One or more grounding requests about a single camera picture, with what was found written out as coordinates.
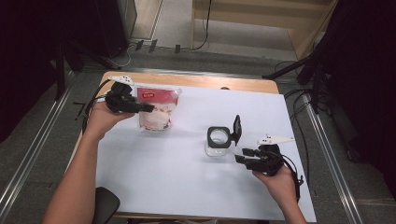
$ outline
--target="black cable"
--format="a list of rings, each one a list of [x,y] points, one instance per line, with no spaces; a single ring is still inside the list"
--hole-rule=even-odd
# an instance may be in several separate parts
[[[211,7],[212,7],[212,0],[209,1],[209,9],[207,10],[206,29],[205,29],[205,32],[206,32],[205,41],[204,41],[204,43],[203,43],[200,47],[195,48],[195,49],[192,49],[192,50],[201,49],[201,48],[204,46],[204,44],[206,43],[207,37],[209,36],[208,29],[209,29],[209,18],[210,18],[210,8],[211,8]]]
[[[98,89],[96,89],[95,93],[93,94],[91,100],[87,103],[87,107],[85,107],[85,117],[82,121],[82,133],[85,133],[85,130],[87,128],[87,124],[88,124],[88,119],[90,117],[90,113],[91,113],[91,109],[92,109],[92,105],[93,103],[100,98],[105,97],[104,95],[98,96],[96,97],[96,95],[99,93],[99,91],[107,84],[107,82],[109,82],[110,80],[105,80],[104,82],[102,82],[102,84],[98,87]]]
[[[303,132],[303,128],[301,127],[300,121],[297,119],[297,114],[296,114],[296,110],[295,110],[295,106],[296,106],[296,103],[298,102],[298,99],[300,99],[300,97],[302,97],[304,94],[306,94],[306,92],[301,93],[301,94],[294,100],[294,103],[293,103],[293,112],[294,112],[294,114],[295,114],[295,115],[294,115],[294,119],[296,120],[298,129],[299,129],[300,134],[301,134],[301,136],[302,136],[302,138],[303,138],[304,149],[305,149],[305,158],[306,158],[306,184],[309,186],[309,176],[310,176],[310,174],[309,174],[309,152],[308,152],[308,146],[307,146],[307,143],[306,143],[306,139],[305,139],[305,135],[304,135],[304,132]]]
[[[300,105],[295,112],[293,112],[292,115],[289,116],[289,119],[291,119],[291,125],[293,125],[294,120],[295,120],[295,116],[300,114],[301,112],[303,112],[303,110],[310,104],[310,102],[304,103],[303,105]]]
[[[151,46],[150,45],[144,45],[142,46],[141,49],[149,49]],[[170,48],[170,47],[161,47],[161,46],[156,46],[155,49],[175,49],[175,48]],[[181,48],[181,51],[198,51],[198,49],[190,49],[190,48]]]
[[[287,157],[287,156],[285,156],[285,155],[282,155],[282,157],[288,159],[288,160],[291,162],[291,164],[293,164],[293,166],[294,166],[294,171],[295,171],[296,174],[298,174],[298,173],[297,173],[296,164],[294,164],[294,162],[293,162],[289,157]]]
[[[277,68],[278,66],[280,66],[282,63],[296,63],[296,62],[295,62],[295,61],[284,61],[284,62],[277,63],[277,64],[275,65],[275,67],[274,67],[274,72],[277,72],[277,71],[276,71],[276,68]],[[297,68],[294,69],[294,73],[298,76]]]
[[[289,98],[291,95],[293,95],[294,93],[299,92],[299,91],[310,92],[310,91],[312,91],[312,89],[307,89],[307,90],[298,89],[298,90],[288,91],[288,92],[286,92],[286,93],[284,94],[285,100],[288,99],[288,98]]]
[[[282,159],[283,160],[283,162],[286,164],[286,166],[288,166],[288,168],[290,169],[290,171],[291,171],[291,177],[293,178],[293,182],[294,182],[294,189],[295,189],[295,192],[296,192],[296,199],[297,199],[297,202],[299,202],[300,201],[300,198],[301,198],[301,194],[300,194],[300,186],[303,184],[303,182],[300,182],[299,181],[299,179],[298,179],[298,174],[297,174],[297,169],[295,170],[295,171],[293,171],[292,169],[291,169],[291,166],[290,166],[290,164],[285,160],[285,159]]]

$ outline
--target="right hand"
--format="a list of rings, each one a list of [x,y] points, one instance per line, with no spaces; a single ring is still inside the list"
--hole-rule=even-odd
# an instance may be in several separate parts
[[[296,192],[291,170],[282,166],[274,176],[264,175],[261,172],[252,172],[268,188],[274,200],[282,206],[290,202],[296,202]]]

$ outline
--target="food package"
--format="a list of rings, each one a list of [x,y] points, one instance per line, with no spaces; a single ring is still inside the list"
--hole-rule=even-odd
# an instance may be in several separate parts
[[[181,89],[158,89],[152,87],[136,88],[136,96],[139,102],[154,105],[151,113],[139,113],[139,125],[141,128],[152,132],[163,132],[171,127],[171,115],[177,106]]]

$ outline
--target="person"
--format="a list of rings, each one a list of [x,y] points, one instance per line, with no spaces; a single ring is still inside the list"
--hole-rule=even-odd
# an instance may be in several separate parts
[[[282,166],[274,176],[264,175],[257,171],[252,173],[268,188],[271,196],[282,210],[287,223],[306,223],[297,204],[294,182],[288,167]]]
[[[92,223],[95,206],[95,177],[99,141],[119,121],[134,114],[113,113],[106,103],[96,103],[76,155],[55,190],[43,217],[43,223]],[[295,199],[290,170],[282,167],[275,176],[253,174],[269,189],[288,223],[304,223],[304,216]]]
[[[96,103],[76,155],[49,201],[43,223],[92,223],[99,141],[117,122],[134,114],[113,113],[106,103]]]

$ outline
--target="white tabletop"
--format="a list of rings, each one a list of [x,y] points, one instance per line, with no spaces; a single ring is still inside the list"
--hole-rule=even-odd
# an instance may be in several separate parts
[[[96,186],[120,198],[121,213],[282,220],[283,215],[262,182],[234,154],[256,149],[267,133],[293,137],[283,95],[193,87],[182,93],[164,133],[139,129],[138,116],[117,124],[99,145]],[[223,157],[205,154],[210,126],[233,131],[239,115],[242,137]],[[299,175],[303,166],[295,142],[279,144]],[[316,217],[306,183],[299,205],[308,222]]]

